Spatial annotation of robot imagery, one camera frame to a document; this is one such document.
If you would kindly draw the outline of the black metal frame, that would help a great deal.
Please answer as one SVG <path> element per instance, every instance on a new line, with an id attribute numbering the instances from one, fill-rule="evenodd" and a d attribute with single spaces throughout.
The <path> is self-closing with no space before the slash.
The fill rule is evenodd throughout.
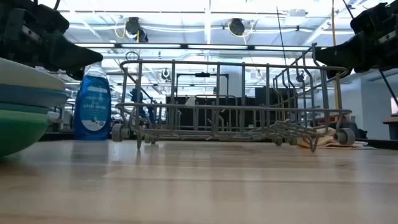
<path id="1" fill-rule="evenodd" d="M 173 96 L 178 96 L 178 78 L 180 76 L 194 76 L 197 78 L 208 78 L 212 76 L 216 76 L 217 74 L 211 74 L 211 73 L 206 73 L 206 72 L 201 72 L 201 73 L 178 73 L 175 79 L 175 90 L 174 93 L 172 94 Z M 220 74 L 221 77 L 225 77 L 227 84 L 226 84 L 226 93 L 229 93 L 229 74 Z M 208 84 L 188 84 L 188 86 L 196 86 L 196 87 L 210 87 Z"/>

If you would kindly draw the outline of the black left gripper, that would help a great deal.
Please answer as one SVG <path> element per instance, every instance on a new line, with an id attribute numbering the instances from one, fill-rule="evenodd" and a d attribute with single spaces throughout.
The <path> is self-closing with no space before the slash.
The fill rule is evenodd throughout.
<path id="1" fill-rule="evenodd" d="M 52 7 L 38 0 L 0 0 L 0 58 L 65 70 L 72 79 L 82 80 L 85 66 L 103 56 L 64 37 L 69 22 L 58 12 L 59 5 L 60 0 Z"/>

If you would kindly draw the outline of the blue plate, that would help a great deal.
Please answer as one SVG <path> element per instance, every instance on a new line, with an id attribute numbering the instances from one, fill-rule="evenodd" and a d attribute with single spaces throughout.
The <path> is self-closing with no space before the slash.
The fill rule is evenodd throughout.
<path id="1" fill-rule="evenodd" d="M 0 84 L 0 103 L 52 108 L 67 102 L 65 91 Z"/>

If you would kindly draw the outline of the beige crumpled cloth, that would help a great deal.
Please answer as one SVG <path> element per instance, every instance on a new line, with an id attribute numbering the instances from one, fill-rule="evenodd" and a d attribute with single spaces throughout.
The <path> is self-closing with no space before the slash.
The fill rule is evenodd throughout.
<path id="1" fill-rule="evenodd" d="M 320 134 L 324 134 L 325 133 L 325 128 L 323 129 L 318 129 L 317 133 Z M 318 138 L 318 142 L 317 142 L 317 149 L 321 148 L 321 149 L 326 149 L 326 148 L 330 148 L 330 149 L 359 149 L 359 148 L 365 148 L 365 147 L 370 147 L 368 146 L 367 142 L 363 142 L 363 141 L 355 141 L 354 144 L 352 145 L 343 145 L 338 143 L 337 140 L 333 139 L 334 134 L 336 133 L 336 130 L 333 128 L 328 128 L 328 132 L 326 134 L 326 136 L 321 136 Z M 308 140 L 308 138 L 298 138 L 297 139 L 297 145 L 300 147 L 306 147 L 309 148 L 310 147 L 310 142 Z"/>

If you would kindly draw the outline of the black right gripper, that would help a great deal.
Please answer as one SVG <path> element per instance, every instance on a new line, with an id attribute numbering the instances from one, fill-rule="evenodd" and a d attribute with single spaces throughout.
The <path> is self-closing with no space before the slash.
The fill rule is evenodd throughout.
<path id="1" fill-rule="evenodd" d="M 347 70 L 327 70 L 327 78 L 344 78 L 355 72 L 378 67 L 398 68 L 398 0 L 381 2 L 351 21 L 355 36 L 333 47 L 316 47 L 315 60 Z"/>

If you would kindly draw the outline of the teal plate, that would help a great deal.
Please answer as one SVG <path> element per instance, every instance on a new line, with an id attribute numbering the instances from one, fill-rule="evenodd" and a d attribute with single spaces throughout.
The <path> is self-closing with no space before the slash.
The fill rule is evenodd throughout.
<path id="1" fill-rule="evenodd" d="M 27 105 L 18 105 L 10 103 L 0 103 L 0 113 L 2 114 L 24 114 L 24 113 L 47 114 L 49 110 L 50 110 L 49 108 L 40 107 L 40 106 L 27 106 Z"/>

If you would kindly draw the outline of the dark green plate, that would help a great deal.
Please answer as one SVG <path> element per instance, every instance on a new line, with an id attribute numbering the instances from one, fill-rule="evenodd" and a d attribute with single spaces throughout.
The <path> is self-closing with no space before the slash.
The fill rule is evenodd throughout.
<path id="1" fill-rule="evenodd" d="M 0 119 L 0 157 L 22 151 L 46 132 L 47 119 Z"/>

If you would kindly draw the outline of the pale grey plate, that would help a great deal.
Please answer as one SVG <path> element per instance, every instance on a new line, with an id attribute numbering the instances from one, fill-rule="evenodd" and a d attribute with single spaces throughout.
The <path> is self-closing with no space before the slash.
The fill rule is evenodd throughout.
<path id="1" fill-rule="evenodd" d="M 0 84 L 57 91 L 66 89 L 60 78 L 4 58 L 0 58 Z"/>

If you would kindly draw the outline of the wooden desk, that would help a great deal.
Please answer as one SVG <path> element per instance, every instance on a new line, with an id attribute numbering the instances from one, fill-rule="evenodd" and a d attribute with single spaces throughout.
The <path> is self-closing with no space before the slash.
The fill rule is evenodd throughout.
<path id="1" fill-rule="evenodd" d="M 391 140 L 398 141 L 398 116 L 392 116 L 383 121 L 389 127 L 389 137 Z"/>

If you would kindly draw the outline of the dark grey bag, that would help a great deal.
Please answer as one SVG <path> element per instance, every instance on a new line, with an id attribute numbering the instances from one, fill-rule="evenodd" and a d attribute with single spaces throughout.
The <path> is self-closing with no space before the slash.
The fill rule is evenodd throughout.
<path id="1" fill-rule="evenodd" d="M 356 139 L 367 139 L 367 133 L 367 131 L 359 128 L 358 125 L 355 126 L 354 134 Z"/>

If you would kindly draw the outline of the black aluminium table frame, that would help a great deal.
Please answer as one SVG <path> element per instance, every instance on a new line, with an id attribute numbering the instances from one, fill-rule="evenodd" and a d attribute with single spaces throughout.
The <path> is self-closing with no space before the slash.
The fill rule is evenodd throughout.
<path id="1" fill-rule="evenodd" d="M 39 142 L 43 141 L 68 141 L 74 140 L 73 133 L 45 133 Z M 380 139 L 357 139 L 357 141 L 366 142 L 368 146 L 376 149 L 390 149 L 398 151 L 398 140 L 380 140 Z"/>

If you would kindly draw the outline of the grey wire dish rack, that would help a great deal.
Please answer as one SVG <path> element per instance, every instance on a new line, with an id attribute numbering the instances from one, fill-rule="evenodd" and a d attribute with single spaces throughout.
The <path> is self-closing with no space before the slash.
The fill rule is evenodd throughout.
<path id="1" fill-rule="evenodd" d="M 143 103 L 141 95 L 145 95 L 146 91 L 142 89 L 142 68 L 147 63 L 146 60 L 136 59 L 134 61 L 138 69 L 136 77 L 133 78 L 136 89 L 136 98 L 131 102 L 122 101 L 116 105 L 120 110 L 123 119 L 121 124 L 115 124 L 112 129 L 112 139 L 120 142 L 130 133 L 136 134 L 137 145 L 142 142 L 153 143 L 159 139 L 199 139 L 204 141 L 262 141 L 263 139 L 271 140 L 275 145 L 280 146 L 287 142 L 290 145 L 296 145 L 298 138 L 308 138 L 310 142 L 309 149 L 315 152 L 317 149 L 318 138 L 326 136 L 330 125 L 330 117 L 336 116 L 339 121 L 343 116 L 349 114 L 350 110 L 344 110 L 341 106 L 331 109 L 328 104 L 328 86 L 329 79 L 326 77 L 326 71 L 330 67 L 314 64 L 308 66 L 306 63 L 294 62 L 287 64 L 260 64 L 260 63 L 244 63 L 244 62 L 209 62 L 209 61 L 188 61 L 188 60 L 169 60 L 168 64 L 172 71 L 170 81 L 170 101 L 169 103 Z M 214 105 L 198 105 L 195 102 L 180 104 L 173 96 L 175 90 L 177 65 L 212 65 L 216 68 L 215 74 L 220 77 L 222 67 L 237 67 L 240 69 L 240 90 L 241 105 L 240 106 L 223 106 L 220 105 L 220 93 L 216 93 L 216 103 Z M 246 69 L 247 67 L 258 68 L 265 71 L 261 75 L 265 84 L 268 95 L 271 88 L 276 89 L 292 89 L 295 94 L 294 99 L 297 100 L 295 108 L 285 108 L 284 102 L 280 102 L 275 106 L 270 105 L 270 98 L 266 99 L 266 105 L 246 106 Z M 304 70 L 307 78 L 304 83 L 296 81 L 296 74 Z M 193 125 L 184 127 L 180 124 L 181 112 L 180 108 L 188 108 L 193 110 Z M 198 126 L 198 110 L 210 109 L 211 125 L 204 129 Z M 236 110 L 241 113 L 240 125 L 236 130 L 220 126 L 220 111 Z M 244 125 L 245 112 L 260 112 L 261 125 L 246 127 Z M 352 145 L 355 142 L 355 134 L 349 128 L 342 128 L 337 123 L 333 128 L 336 133 L 334 140 L 343 145 Z M 325 133 L 317 133 L 318 129 L 325 128 Z"/>

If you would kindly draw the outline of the black background workbench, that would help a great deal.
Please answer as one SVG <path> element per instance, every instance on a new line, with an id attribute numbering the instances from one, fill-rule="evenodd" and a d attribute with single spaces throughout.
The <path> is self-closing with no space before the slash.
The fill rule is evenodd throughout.
<path id="1" fill-rule="evenodd" d="M 270 98 L 270 105 L 275 106 L 280 102 L 284 102 L 284 107 L 295 108 L 297 106 L 297 100 L 293 98 L 295 92 L 292 89 L 276 89 L 271 88 L 269 94 L 266 94 L 266 89 L 256 88 L 254 97 L 245 97 L 245 105 L 246 106 L 261 106 L 266 105 L 266 99 Z M 195 96 L 193 98 L 195 103 L 198 105 L 214 105 L 216 103 L 216 93 L 212 93 L 206 96 Z M 219 103 L 223 106 L 240 106 L 241 105 L 241 97 L 233 96 L 233 95 L 225 95 L 221 94 Z M 180 124 L 184 127 L 192 126 L 193 119 L 193 110 L 188 108 L 180 108 L 179 112 L 181 112 Z M 205 127 L 210 127 L 211 125 L 211 115 L 212 112 L 210 109 L 199 109 L 198 110 L 198 126 L 199 129 L 204 129 Z M 240 115 L 241 113 L 236 110 L 224 110 L 220 111 L 220 118 L 223 118 L 223 121 L 219 122 L 220 126 L 224 126 L 226 128 L 232 128 L 232 130 L 236 130 L 236 128 L 240 125 Z M 261 125 L 260 121 L 260 112 L 247 111 L 245 112 L 244 117 L 244 125 L 246 127 Z"/>

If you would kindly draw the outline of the blue dish soap bottle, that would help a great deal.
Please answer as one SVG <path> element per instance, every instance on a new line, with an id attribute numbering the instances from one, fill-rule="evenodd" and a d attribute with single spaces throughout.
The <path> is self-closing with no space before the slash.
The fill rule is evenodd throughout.
<path id="1" fill-rule="evenodd" d="M 76 140 L 107 140 L 111 129 L 111 90 L 101 62 L 85 68 L 75 100 Z"/>

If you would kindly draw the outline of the light green plate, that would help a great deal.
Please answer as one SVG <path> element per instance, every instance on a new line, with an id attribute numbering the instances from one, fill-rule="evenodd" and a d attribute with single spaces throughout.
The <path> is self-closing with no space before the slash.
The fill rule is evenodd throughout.
<path id="1" fill-rule="evenodd" d="M 47 123 L 49 116 L 47 114 L 40 113 L 0 110 L 0 118 L 32 123 Z"/>

